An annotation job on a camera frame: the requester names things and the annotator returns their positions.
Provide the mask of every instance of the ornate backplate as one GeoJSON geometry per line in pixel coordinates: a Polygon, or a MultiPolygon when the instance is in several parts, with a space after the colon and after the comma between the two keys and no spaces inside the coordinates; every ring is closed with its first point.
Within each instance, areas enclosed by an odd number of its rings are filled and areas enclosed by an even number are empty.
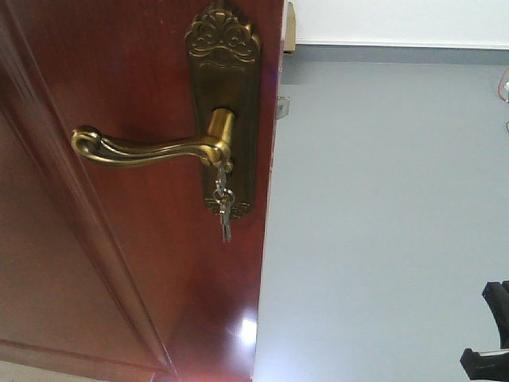
{"type": "MultiPolygon", "coordinates": [[[[248,213],[255,198],[256,143],[261,43],[251,22],[229,1],[218,1],[197,14],[185,36],[198,134],[207,134],[219,107],[235,114],[231,134],[233,170],[227,186],[235,193],[232,218],[248,213]]],[[[203,168],[205,204],[212,198],[216,170],[203,168]]]]}

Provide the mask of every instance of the gray wall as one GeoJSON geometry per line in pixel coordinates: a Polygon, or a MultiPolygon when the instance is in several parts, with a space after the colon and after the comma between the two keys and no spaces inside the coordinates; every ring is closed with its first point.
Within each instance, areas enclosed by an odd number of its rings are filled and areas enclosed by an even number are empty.
{"type": "Polygon", "coordinates": [[[466,381],[463,349],[499,346],[480,293],[509,279],[504,67],[306,52],[283,70],[254,382],[466,381]]]}

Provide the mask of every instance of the black object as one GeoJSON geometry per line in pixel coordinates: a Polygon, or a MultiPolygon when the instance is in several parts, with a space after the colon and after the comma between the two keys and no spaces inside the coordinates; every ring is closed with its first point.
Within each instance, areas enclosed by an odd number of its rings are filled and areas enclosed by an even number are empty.
{"type": "Polygon", "coordinates": [[[509,349],[507,349],[509,348],[509,281],[486,284],[483,297],[499,329],[502,350],[478,353],[472,349],[465,349],[460,362],[471,380],[509,382],[509,349]]]}

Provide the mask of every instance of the brass door handle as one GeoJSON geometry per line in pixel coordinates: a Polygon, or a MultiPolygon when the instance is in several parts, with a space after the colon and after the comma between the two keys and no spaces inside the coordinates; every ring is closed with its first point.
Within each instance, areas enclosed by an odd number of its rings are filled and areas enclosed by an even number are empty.
{"type": "Polygon", "coordinates": [[[231,171],[230,143],[234,114],[215,109],[208,125],[208,135],[163,143],[139,143],[110,137],[90,126],[72,132],[71,145],[82,157],[105,166],[138,167],[181,155],[200,157],[208,166],[226,166],[231,171]]]}
{"type": "Polygon", "coordinates": [[[204,202],[214,213],[217,168],[235,195],[230,218],[248,213],[255,198],[261,41],[251,21],[218,0],[194,17],[185,34],[196,136],[174,142],[128,142],[90,126],[73,131],[74,151],[95,163],[135,167],[195,155],[202,168],[204,202]]]}

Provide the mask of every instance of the reddish-brown door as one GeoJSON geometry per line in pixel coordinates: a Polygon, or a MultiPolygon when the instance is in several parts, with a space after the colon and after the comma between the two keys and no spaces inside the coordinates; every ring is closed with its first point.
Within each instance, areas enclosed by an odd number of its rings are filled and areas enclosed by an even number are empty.
{"type": "Polygon", "coordinates": [[[1,359],[122,382],[249,380],[283,0],[235,0],[262,74],[254,209],[231,243],[196,158],[119,170],[69,145],[83,124],[142,142],[194,134],[184,37],[208,3],[2,1],[1,359]]]}

